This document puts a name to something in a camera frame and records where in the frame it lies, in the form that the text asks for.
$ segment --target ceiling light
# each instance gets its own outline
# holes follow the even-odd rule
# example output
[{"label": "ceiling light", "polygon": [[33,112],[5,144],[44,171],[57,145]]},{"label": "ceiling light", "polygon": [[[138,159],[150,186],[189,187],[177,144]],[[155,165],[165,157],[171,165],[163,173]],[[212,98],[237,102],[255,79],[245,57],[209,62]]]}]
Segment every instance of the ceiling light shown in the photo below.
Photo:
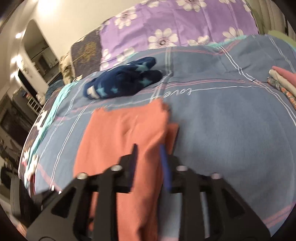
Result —
[{"label": "ceiling light", "polygon": [[15,76],[17,76],[17,72],[13,72],[13,73],[10,75],[11,78],[14,78]]},{"label": "ceiling light", "polygon": [[18,55],[18,56],[16,57],[16,62],[17,62],[17,66],[18,66],[19,68],[21,68],[21,66],[22,66],[22,57],[21,57],[20,55]]},{"label": "ceiling light", "polygon": [[22,37],[22,32],[16,34],[16,36],[15,36],[16,39],[20,39],[21,37]]}]

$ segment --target bolt head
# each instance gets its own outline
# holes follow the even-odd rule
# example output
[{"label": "bolt head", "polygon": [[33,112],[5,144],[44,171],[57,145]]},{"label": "bolt head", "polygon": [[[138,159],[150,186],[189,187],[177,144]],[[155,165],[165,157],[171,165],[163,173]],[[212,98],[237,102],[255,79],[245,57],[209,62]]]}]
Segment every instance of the bolt head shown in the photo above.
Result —
[{"label": "bolt head", "polygon": [[121,165],[114,165],[111,167],[111,171],[118,172],[122,169]]},{"label": "bolt head", "polygon": [[222,178],[222,175],[220,173],[214,172],[214,173],[211,174],[211,178],[212,179],[215,179],[215,180],[221,179]]},{"label": "bolt head", "polygon": [[87,177],[88,177],[88,175],[85,172],[81,172],[77,175],[77,179],[80,179],[80,180],[84,180]]},{"label": "bolt head", "polygon": [[186,171],[188,171],[188,167],[186,167],[186,166],[177,166],[177,171],[179,171],[179,172],[186,172]]}]

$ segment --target doorway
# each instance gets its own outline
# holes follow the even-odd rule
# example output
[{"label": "doorway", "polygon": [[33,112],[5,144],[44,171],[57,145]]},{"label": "doorway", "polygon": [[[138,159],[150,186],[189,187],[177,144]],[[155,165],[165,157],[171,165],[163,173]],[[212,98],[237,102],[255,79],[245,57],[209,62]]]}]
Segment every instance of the doorway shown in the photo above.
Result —
[{"label": "doorway", "polygon": [[59,75],[59,60],[44,39],[35,20],[28,23],[23,38],[25,50],[36,70],[48,85]]}]

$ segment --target star pattern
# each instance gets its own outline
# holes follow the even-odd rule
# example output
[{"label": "star pattern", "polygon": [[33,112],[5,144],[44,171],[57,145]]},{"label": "star pattern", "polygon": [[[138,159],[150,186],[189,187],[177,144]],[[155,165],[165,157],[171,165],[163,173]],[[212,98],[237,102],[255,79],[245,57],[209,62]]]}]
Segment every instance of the star pattern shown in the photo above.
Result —
[{"label": "star pattern", "polygon": [[100,85],[100,86],[98,86],[96,92],[97,92],[101,97],[106,97],[106,96],[108,96],[108,95],[105,93],[104,90],[105,90],[105,88],[104,88],[104,87],[101,87],[101,85]]},{"label": "star pattern", "polygon": [[144,62],[143,64],[136,64],[137,68],[136,68],[136,71],[139,71],[141,73],[149,70],[149,68],[147,67],[147,62]]},{"label": "star pattern", "polygon": [[139,81],[144,87],[147,87],[148,85],[150,85],[152,83],[151,80],[147,79],[147,78],[143,78],[143,80]]},{"label": "star pattern", "polygon": [[119,92],[118,89],[115,88],[115,87],[112,87],[111,91],[112,91],[114,94],[117,94],[117,93]]}]

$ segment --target folded orange cloth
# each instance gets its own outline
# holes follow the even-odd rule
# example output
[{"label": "folded orange cloth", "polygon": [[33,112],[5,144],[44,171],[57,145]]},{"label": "folded orange cloth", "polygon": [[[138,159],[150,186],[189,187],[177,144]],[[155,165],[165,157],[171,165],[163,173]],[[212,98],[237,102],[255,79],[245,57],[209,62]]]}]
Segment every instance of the folded orange cloth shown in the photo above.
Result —
[{"label": "folded orange cloth", "polygon": [[[161,99],[148,105],[113,111],[97,109],[84,132],[73,175],[102,173],[138,145],[132,192],[117,194],[119,241],[157,240],[157,199],[163,182],[159,145],[171,153],[178,125],[168,123],[168,106]],[[95,214],[94,195],[90,217]]]}]

